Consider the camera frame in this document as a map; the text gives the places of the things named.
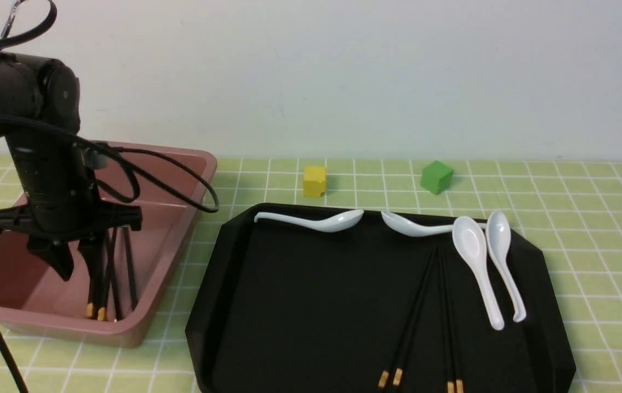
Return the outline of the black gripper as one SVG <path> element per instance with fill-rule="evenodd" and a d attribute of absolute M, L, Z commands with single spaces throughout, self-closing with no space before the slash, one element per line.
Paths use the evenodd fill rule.
<path fill-rule="evenodd" d="M 140 188 L 134 172 L 125 170 L 134 196 L 118 195 L 94 173 L 115 156 L 108 144 L 82 144 L 56 136 L 14 134 L 6 138 L 26 202 L 0 209 L 0 234 L 29 235 L 29 253 L 69 281 L 74 262 L 69 244 L 78 240 L 88 277 L 103 284 L 106 232 L 114 227 L 143 227 L 143 212 L 133 205 Z"/>

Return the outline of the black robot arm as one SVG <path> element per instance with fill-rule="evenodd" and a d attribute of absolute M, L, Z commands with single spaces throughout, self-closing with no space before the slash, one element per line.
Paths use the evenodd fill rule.
<path fill-rule="evenodd" d="M 56 59 L 0 55 L 0 115 L 34 120 L 77 134 L 80 84 L 70 67 Z M 106 202 L 86 152 L 67 139 L 42 134 L 29 126 L 0 122 L 26 203 L 0 209 L 0 234 L 26 234 L 29 253 L 45 261 L 64 280 L 74 270 L 69 243 L 77 247 L 88 269 L 87 315 L 108 306 L 114 282 L 114 250 L 109 234 L 124 225 L 139 229 L 143 214 L 128 207 L 128 198 Z"/>

